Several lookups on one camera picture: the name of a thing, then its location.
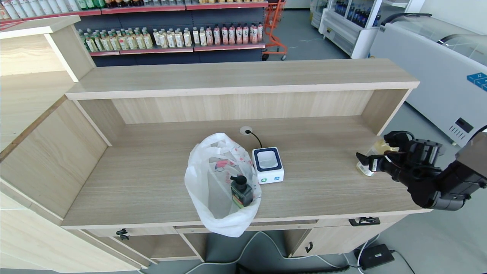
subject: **wooden counter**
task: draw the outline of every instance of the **wooden counter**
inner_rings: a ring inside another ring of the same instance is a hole
[[[284,230],[289,256],[349,252],[429,211],[389,176],[356,170],[355,153],[419,84],[389,60],[95,68],[78,19],[0,34],[1,206],[18,211],[2,219],[1,266],[103,272],[204,261],[209,230],[184,185],[187,159],[216,132],[257,148],[244,125],[279,148],[285,168],[283,182],[262,186],[247,230]],[[351,225],[363,217],[376,221]],[[116,233],[124,230],[129,240]],[[97,260],[80,262],[86,254]]]
[[[184,185],[189,153],[216,132],[252,151],[258,142],[239,133],[244,125],[253,128],[264,146],[279,148],[285,168],[283,183],[262,186],[256,222],[420,210],[406,187],[388,175],[367,177],[355,169],[355,152],[366,152],[377,139],[359,116],[151,123],[124,128],[62,225],[201,224]]]

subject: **power adapter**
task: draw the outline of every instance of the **power adapter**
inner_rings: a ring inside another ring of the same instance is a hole
[[[355,250],[354,254],[358,259],[360,250]],[[392,261],[394,261],[394,256],[389,251],[389,248],[385,244],[380,244],[364,249],[358,265],[360,265],[363,270],[367,270]]]

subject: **gray floor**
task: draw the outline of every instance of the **gray floor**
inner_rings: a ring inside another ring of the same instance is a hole
[[[309,10],[286,10],[274,35],[288,47],[286,60],[344,59],[348,55],[311,25]],[[271,54],[268,61],[281,60],[281,54]]]
[[[278,36],[289,47],[288,60],[296,59],[340,59],[347,56],[329,41],[321,40],[316,29],[309,23],[308,11],[285,11],[277,30]],[[280,56],[271,56],[269,60],[279,60]],[[408,130],[418,138],[436,140],[443,143],[447,152],[437,164],[445,168],[454,159],[458,147],[449,144],[449,140],[433,125],[425,120],[413,108],[403,105],[386,129]],[[385,243],[390,249],[400,251],[409,261],[417,274],[481,274],[487,273],[487,237],[485,237],[485,208],[487,191],[478,191],[464,208],[457,212],[434,211],[427,214],[415,214],[406,217],[384,233],[377,243]],[[280,252],[284,253],[282,233],[268,232],[277,242]],[[240,238],[229,238],[211,234],[207,245],[207,261],[228,262],[240,255],[242,248],[254,233],[245,233]],[[356,264],[354,256],[348,254],[351,263]],[[325,259],[339,266],[345,265],[342,255],[327,255]],[[183,274],[199,261],[161,262],[152,265],[147,274]],[[240,263],[259,272],[304,271],[329,269],[318,258],[284,260],[274,245],[263,235],[256,236],[243,254]],[[234,265],[204,265],[193,274],[231,274]],[[2,269],[1,274],[47,274],[51,271],[25,271]],[[350,269],[346,274],[358,273]],[[365,274],[410,274],[404,261],[396,256],[392,263],[365,271]]]

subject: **red shelf edge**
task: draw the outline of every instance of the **red shelf edge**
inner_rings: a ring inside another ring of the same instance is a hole
[[[186,5],[187,10],[206,9],[235,9],[235,8],[265,8],[269,5],[264,2],[233,2],[233,3],[212,3],[212,4],[190,4]]]
[[[17,23],[17,22],[22,22],[22,19],[2,19],[0,21],[0,26],[1,25],[7,25],[7,24],[12,24],[12,23]]]
[[[128,54],[148,54],[148,53],[171,53],[171,52],[193,52],[190,48],[166,48],[166,49],[138,49],[138,50],[121,50],[120,55]]]
[[[55,13],[51,15],[43,15],[43,16],[36,16],[25,18],[23,21],[30,21],[36,19],[44,19],[44,18],[53,18],[53,17],[61,17],[61,16],[69,16],[69,15],[79,15],[79,16],[92,16],[92,15],[101,15],[100,9],[93,9],[93,10],[82,10],[82,11],[72,11],[66,13]]]
[[[186,10],[186,6],[140,6],[140,7],[124,7],[124,8],[103,8],[101,14],[117,14],[117,13],[134,13],[134,12],[151,12],[151,11],[179,11]]]
[[[120,52],[118,52],[118,51],[90,52],[90,56],[111,56],[111,55],[120,55]]]
[[[240,44],[240,45],[219,45],[219,46],[195,46],[194,51],[216,51],[216,50],[242,50],[242,49],[263,49],[264,43]]]

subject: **white plastic bag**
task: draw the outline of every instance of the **white plastic bag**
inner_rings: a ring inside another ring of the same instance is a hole
[[[232,200],[231,176],[243,175],[253,201],[239,208]],[[189,154],[184,182],[201,222],[211,232],[240,237],[261,203],[261,187],[249,154],[225,133],[208,136]]]

